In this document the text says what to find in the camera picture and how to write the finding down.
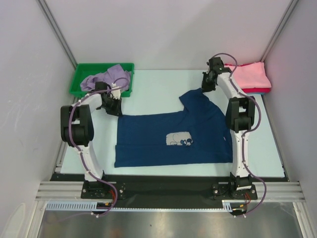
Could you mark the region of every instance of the green plastic tray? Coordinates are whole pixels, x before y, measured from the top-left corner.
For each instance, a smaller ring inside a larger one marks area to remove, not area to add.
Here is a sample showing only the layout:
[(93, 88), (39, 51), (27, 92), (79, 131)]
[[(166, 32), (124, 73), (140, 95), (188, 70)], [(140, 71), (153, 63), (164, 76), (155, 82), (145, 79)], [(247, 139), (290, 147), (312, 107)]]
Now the green plastic tray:
[(95, 75), (97, 73), (103, 73), (108, 70), (108, 68), (119, 64), (123, 70), (131, 72), (129, 90), (121, 93), (121, 97), (127, 98), (130, 97), (132, 92), (132, 82), (134, 75), (134, 64), (133, 63), (79, 63), (77, 65), (73, 81), (70, 85), (69, 92), (75, 97), (82, 98), (88, 92), (81, 91), (80, 84), (81, 82), (88, 77), (89, 75)]

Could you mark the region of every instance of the cable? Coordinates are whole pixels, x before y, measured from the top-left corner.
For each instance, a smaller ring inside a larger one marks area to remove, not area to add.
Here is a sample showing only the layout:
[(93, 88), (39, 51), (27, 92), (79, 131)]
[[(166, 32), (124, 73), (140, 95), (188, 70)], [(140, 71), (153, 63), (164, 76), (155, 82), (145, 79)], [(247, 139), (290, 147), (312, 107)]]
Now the cable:
[(248, 96), (248, 95), (245, 95), (244, 93), (239, 92), (239, 89), (236, 87), (236, 85), (235, 85), (235, 84), (233, 83), (233, 81), (232, 81), (233, 72), (234, 72), (234, 71), (237, 69), (237, 67), (238, 67), (238, 61), (236, 60), (236, 58), (235, 58), (234, 56), (228, 54), (228, 53), (219, 53), (219, 54), (214, 55), (212, 58), (214, 58), (214, 57), (216, 57), (216, 56), (219, 56), (219, 55), (229, 56), (229, 57), (231, 57), (231, 58), (234, 60), (235, 66), (234, 66), (234, 69), (232, 70), (232, 72), (231, 72), (230, 75), (229, 75), (229, 81), (230, 81), (231, 85), (232, 85), (233, 88), (237, 91), (237, 93), (238, 93), (239, 95), (241, 95), (241, 96), (243, 96), (243, 97), (246, 97), (246, 98), (248, 98), (248, 99), (250, 99), (250, 100), (252, 100), (252, 101), (254, 102), (254, 104), (256, 105), (256, 107), (257, 107), (257, 109), (258, 109), (258, 112), (259, 112), (259, 120), (258, 120), (257, 125), (256, 125), (254, 128), (252, 128), (252, 129), (250, 129), (250, 130), (247, 130), (247, 131), (245, 131), (245, 132), (242, 134), (242, 163), (243, 163), (243, 165), (244, 165), (244, 168), (248, 171), (248, 173), (249, 173), (252, 177), (254, 177), (255, 179), (257, 179), (257, 180), (259, 180), (260, 182), (263, 183), (264, 193), (263, 193), (263, 197), (262, 197), (261, 201), (260, 201), (252, 210), (250, 210), (250, 211), (248, 211), (247, 213), (245, 213), (245, 215), (246, 215), (246, 214), (249, 214), (250, 212), (253, 212), (254, 210), (256, 210), (256, 209), (263, 203), (263, 201), (264, 201), (264, 199), (265, 199), (265, 197), (266, 197), (266, 183), (264, 182), (264, 180), (263, 180), (262, 178), (260, 178), (260, 177), (258, 177), (258, 176), (256, 176), (256, 175), (254, 175), (254, 174), (250, 171), (250, 169), (248, 168), (248, 166), (246, 165), (245, 149), (244, 149), (244, 145), (245, 145), (245, 135), (246, 135), (247, 133), (250, 133), (250, 132), (252, 132), (252, 131), (255, 131), (255, 130), (258, 129), (259, 126), (260, 126), (260, 122), (261, 122), (261, 119), (262, 119), (261, 109), (260, 109), (260, 106), (258, 105), (258, 103), (256, 102), (256, 100), (255, 100), (254, 98), (252, 98), (252, 97), (250, 97), (250, 96)]
[(119, 88), (115, 88), (115, 89), (105, 89), (105, 90), (99, 90), (99, 91), (95, 91), (91, 94), (87, 94), (84, 98), (80, 99), (77, 103), (75, 103), (75, 105), (73, 106), (71, 112), (70, 112), (70, 115), (69, 115), (69, 122), (68, 122), (68, 134), (69, 134), (69, 140), (70, 140), (70, 143), (74, 146), (74, 148), (76, 148), (80, 154), (80, 159), (81, 159), (81, 162), (86, 170), (86, 172), (91, 176), (93, 177), (95, 180), (99, 181), (99, 182), (102, 182), (108, 186), (110, 186), (113, 190), (114, 190), (114, 194), (115, 194), (115, 197), (114, 197), (114, 201), (112, 202), (111, 206), (105, 211), (103, 212), (102, 214), (99, 214), (97, 215), (96, 217), (103, 217), (104, 215), (106, 215), (116, 204), (117, 202), (117, 198), (118, 198), (118, 191), (117, 189), (115, 188), (115, 186), (113, 186), (111, 183), (107, 182), (107, 181), (104, 181), (98, 177), (96, 177), (94, 174), (92, 174), (89, 170), (89, 168), (87, 167), (86, 163), (85, 163), (85, 160), (84, 160), (84, 156), (83, 156), (83, 152), (82, 150), (80, 149), (80, 147), (78, 145), (75, 144), (74, 140), (73, 140), (73, 136), (72, 136), (72, 132), (71, 132), (71, 126), (72, 126), (72, 118), (74, 117), (74, 113), (75, 113), (75, 109), (76, 107), (78, 107), (82, 102), (84, 102), (86, 99), (88, 99), (89, 97), (95, 95), (95, 94), (98, 94), (98, 93), (108, 93), (108, 92), (111, 92), (111, 91), (114, 91), (114, 90), (121, 90), (122, 88), (126, 87), (128, 84), (129, 84), (129, 80), (125, 77), (121, 77), (121, 78), (118, 78), (116, 79), (113, 83), (116, 83), (116, 81), (120, 80), (120, 79), (125, 79), (126, 80), (126, 84), (123, 85), (122, 87), (119, 87)]

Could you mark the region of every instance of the white print on shirt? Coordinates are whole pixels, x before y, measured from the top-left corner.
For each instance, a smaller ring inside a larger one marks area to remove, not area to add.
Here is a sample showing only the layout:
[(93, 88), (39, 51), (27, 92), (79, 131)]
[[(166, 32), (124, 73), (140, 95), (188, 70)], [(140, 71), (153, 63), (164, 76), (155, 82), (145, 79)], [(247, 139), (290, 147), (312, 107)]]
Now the white print on shirt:
[(193, 143), (192, 136), (189, 132), (174, 132), (166, 136), (167, 145), (186, 145), (189, 146)]

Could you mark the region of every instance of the purple towel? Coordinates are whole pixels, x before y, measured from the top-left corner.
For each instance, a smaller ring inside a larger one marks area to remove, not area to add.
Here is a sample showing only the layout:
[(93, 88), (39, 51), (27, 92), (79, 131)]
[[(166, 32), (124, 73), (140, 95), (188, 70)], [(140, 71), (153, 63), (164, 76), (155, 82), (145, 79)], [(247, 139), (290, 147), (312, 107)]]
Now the purple towel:
[[(112, 66), (104, 73), (97, 73), (96, 75), (90, 75), (87, 78), (85, 78), (82, 83), (80, 84), (82, 91), (91, 91), (95, 89), (95, 83), (96, 82), (105, 82), (111, 86), (111, 84), (118, 78), (126, 78), (128, 79), (129, 83), (126, 87), (121, 89), (121, 92), (124, 92), (129, 89), (130, 85), (130, 77), (131, 72), (124, 71), (121, 67), (121, 65), (117, 64), (115, 66)], [(125, 79), (120, 79), (116, 81), (115, 83), (117, 86), (122, 87), (126, 84)]]

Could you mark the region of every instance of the white table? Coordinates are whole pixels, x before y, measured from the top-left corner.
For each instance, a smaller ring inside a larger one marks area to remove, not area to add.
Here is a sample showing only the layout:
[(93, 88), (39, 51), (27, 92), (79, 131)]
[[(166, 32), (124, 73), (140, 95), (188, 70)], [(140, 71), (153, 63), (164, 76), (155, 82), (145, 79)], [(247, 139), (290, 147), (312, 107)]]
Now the white table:
[[(201, 86), (202, 70), (136, 70), (133, 92), (123, 98), (122, 112), (126, 115), (149, 115), (183, 110), (178, 97)], [(228, 99), (218, 87), (206, 93), (225, 114)], [(250, 134), (249, 163), (251, 171), (261, 177), (284, 177), (281, 160), (273, 139), (261, 95), (254, 95), (262, 111), (261, 125)], [(229, 176), (231, 164), (191, 164), (153, 167), (115, 168), (117, 117), (101, 109), (92, 114), (95, 137), (94, 149), (100, 165), (109, 175), (161, 175), (161, 176)], [(258, 121), (256, 112), (255, 124)], [(78, 154), (67, 147), (61, 173), (83, 174)]]

